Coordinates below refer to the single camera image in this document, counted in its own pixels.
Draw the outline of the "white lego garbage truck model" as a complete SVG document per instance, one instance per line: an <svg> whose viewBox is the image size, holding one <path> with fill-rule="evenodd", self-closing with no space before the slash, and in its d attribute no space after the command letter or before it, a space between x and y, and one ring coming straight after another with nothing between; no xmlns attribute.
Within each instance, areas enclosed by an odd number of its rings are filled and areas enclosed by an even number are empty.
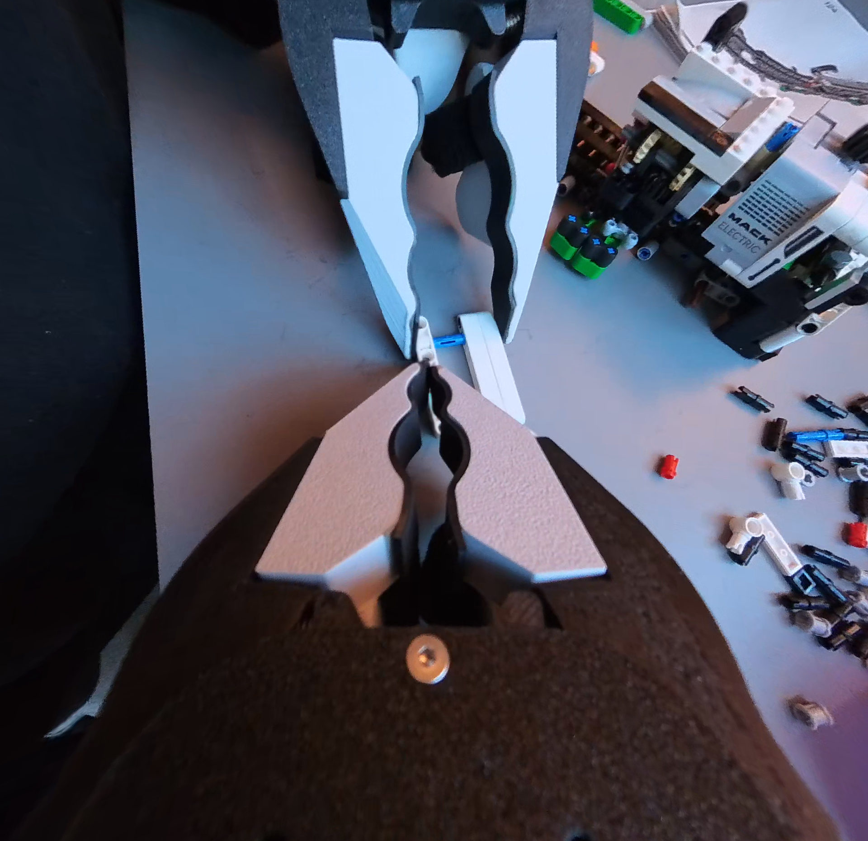
<svg viewBox="0 0 868 841"><path fill-rule="evenodd" d="M613 218L691 272L687 305L751 361L866 306L866 109L795 98L725 52L742 2L651 14L679 59L638 92L632 121L583 105L559 194Z"/></svg>

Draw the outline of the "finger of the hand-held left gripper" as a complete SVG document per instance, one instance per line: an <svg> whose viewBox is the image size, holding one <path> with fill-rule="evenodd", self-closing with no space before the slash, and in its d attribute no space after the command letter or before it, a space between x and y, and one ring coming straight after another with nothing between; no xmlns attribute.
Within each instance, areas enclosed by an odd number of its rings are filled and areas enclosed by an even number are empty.
<svg viewBox="0 0 868 841"><path fill-rule="evenodd" d="M332 47L346 179L341 206L385 323L411 359L418 295L406 180L425 117L421 81L380 43L335 39Z"/></svg>
<svg viewBox="0 0 868 841"><path fill-rule="evenodd" d="M482 153L491 184L491 298L503 341L516 333L554 202L557 44L523 40L482 82Z"/></svg>

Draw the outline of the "grey lego axle connector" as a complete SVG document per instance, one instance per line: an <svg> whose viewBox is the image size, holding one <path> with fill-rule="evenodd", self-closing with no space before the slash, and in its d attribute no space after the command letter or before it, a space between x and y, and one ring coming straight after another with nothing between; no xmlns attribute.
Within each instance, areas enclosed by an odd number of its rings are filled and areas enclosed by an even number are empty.
<svg viewBox="0 0 868 841"><path fill-rule="evenodd" d="M791 716L812 731L817 731L823 727L832 727L835 723L834 717L828 709L818 702L800 695L790 697L787 706Z"/></svg>

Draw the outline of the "pile of small lego pins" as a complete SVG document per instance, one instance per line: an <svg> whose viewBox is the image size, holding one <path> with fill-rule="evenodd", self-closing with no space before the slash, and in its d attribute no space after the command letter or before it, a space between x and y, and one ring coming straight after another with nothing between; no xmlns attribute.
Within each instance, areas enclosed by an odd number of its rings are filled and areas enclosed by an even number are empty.
<svg viewBox="0 0 868 841"><path fill-rule="evenodd" d="M761 446L774 456L775 459L771 466L781 462L802 464L807 471L805 479L806 498L807 490L819 479L836 478L846 487L851 514L851 521L847 522L866 521L866 396L851 401L846 407L842 407L819 394L809 395L806 402L812 410L830 420L838 422L855 420L859 425L846 427L839 424L810 429L847 430L851 439L802 445L788 443L786 434L809 430L791 429L786 418L770 417L765 422ZM802 564L802 569L796 576L787 578L781 575L764 548L759 549L754 554L752 560L757 555L765 556L780 578L787 584L787 591L777 596L777 604L786 612L789 622L802 632L807 633L822 649L829 652L846 652L856 658L862 666L866 666L866 564L854 563L842 553L812 543L790 543L783 531L775 523L774 525ZM726 542L731 535L729 527L728 530L729 535ZM866 549L848 546L842 538L842 528L840 529L840 540L849 549L866 552Z"/></svg>

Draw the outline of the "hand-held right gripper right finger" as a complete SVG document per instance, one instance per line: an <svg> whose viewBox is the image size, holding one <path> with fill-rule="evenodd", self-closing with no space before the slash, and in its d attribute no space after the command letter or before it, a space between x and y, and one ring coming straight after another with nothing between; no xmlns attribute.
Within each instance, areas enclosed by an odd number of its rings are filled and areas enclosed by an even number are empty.
<svg viewBox="0 0 868 841"><path fill-rule="evenodd" d="M484 596L605 575L607 565L533 432L447 369L432 370L446 525Z"/></svg>

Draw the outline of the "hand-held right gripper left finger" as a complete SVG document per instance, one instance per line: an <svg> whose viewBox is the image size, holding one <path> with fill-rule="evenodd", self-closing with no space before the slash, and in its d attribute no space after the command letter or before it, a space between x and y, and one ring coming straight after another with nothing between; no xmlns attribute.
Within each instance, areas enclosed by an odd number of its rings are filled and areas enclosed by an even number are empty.
<svg viewBox="0 0 868 841"><path fill-rule="evenodd" d="M321 439L255 566L264 580L341 592L364 626L418 553L407 466L422 445L428 365L413 363Z"/></svg>

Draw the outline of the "long green lego beam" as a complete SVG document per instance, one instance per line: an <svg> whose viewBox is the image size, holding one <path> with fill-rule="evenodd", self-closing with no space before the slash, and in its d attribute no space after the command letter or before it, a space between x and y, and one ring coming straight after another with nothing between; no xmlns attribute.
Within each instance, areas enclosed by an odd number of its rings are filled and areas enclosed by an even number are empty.
<svg viewBox="0 0 868 841"><path fill-rule="evenodd" d="M646 25L645 16L624 0L592 0L593 11L621 32L632 35Z"/></svg>

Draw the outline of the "green and black lego assembly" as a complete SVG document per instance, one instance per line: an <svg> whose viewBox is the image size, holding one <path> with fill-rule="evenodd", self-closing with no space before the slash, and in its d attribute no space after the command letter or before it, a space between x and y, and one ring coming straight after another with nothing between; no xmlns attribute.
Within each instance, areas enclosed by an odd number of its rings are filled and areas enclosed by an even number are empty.
<svg viewBox="0 0 868 841"><path fill-rule="evenodd" d="M612 223L597 219L564 215L553 231L548 247L572 271L596 280L615 261L623 235L611 229Z"/></svg>

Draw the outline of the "white angled lego liftarm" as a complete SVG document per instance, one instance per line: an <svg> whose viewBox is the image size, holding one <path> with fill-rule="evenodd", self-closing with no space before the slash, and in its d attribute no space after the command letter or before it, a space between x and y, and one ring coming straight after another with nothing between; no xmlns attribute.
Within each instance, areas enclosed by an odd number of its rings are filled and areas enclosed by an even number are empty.
<svg viewBox="0 0 868 841"><path fill-rule="evenodd" d="M765 513L754 512L746 516L733 516L728 521L731 535L725 544L730 559L746 566L761 548L771 557L776 568L787 578L802 569L796 553Z"/></svg>

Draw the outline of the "long white lego panel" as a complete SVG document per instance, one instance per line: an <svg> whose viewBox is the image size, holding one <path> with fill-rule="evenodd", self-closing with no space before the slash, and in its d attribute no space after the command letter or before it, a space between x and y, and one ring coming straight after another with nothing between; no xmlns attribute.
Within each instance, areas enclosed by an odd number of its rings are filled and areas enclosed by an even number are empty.
<svg viewBox="0 0 868 841"><path fill-rule="evenodd" d="M464 338L463 350L474 387L515 421L524 424L524 407L493 315L489 312L461 314L458 327Z"/></svg>

